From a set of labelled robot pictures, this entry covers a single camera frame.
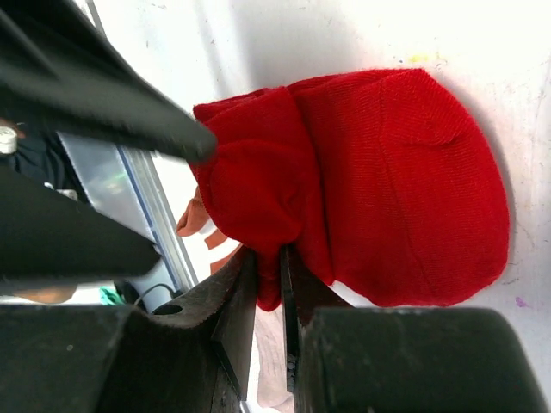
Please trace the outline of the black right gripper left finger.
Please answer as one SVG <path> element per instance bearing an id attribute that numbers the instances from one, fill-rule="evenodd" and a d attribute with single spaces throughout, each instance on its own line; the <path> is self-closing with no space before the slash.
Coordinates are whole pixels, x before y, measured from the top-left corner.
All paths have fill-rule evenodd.
<path id="1" fill-rule="evenodd" d="M 151 314 L 130 305 L 5 305 L 1 409 L 237 412 L 255 309 L 248 249 Z"/>

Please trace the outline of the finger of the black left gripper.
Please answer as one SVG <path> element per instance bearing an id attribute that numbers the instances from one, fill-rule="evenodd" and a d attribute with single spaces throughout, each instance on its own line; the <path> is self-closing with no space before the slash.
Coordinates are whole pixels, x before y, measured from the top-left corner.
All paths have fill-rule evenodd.
<path id="1" fill-rule="evenodd" d="M 1 169 L 1 291 L 140 277 L 161 256 L 149 238 Z"/>
<path id="2" fill-rule="evenodd" d="M 189 163 L 209 159 L 217 145 L 72 1 L 1 3 L 1 117 Z"/>

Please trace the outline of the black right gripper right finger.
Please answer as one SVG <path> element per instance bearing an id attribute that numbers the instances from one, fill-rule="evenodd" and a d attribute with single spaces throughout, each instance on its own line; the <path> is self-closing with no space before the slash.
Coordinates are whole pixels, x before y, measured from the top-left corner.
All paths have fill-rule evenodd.
<path id="1" fill-rule="evenodd" d="M 354 307 L 280 254 L 287 388 L 299 412 L 544 412 L 517 334 L 480 308 Z"/>

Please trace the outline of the red sock with bear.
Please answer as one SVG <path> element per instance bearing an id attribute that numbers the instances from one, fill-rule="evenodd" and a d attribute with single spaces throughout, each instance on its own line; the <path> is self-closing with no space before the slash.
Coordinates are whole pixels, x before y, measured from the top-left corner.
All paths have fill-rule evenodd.
<path id="1" fill-rule="evenodd" d="M 192 167 L 226 236 L 257 255 L 257 303 L 281 302 L 292 244 L 326 285 L 378 306 L 455 305 L 504 271 L 505 188 L 474 118 L 422 69 L 313 77 L 203 103 L 217 138 Z"/>

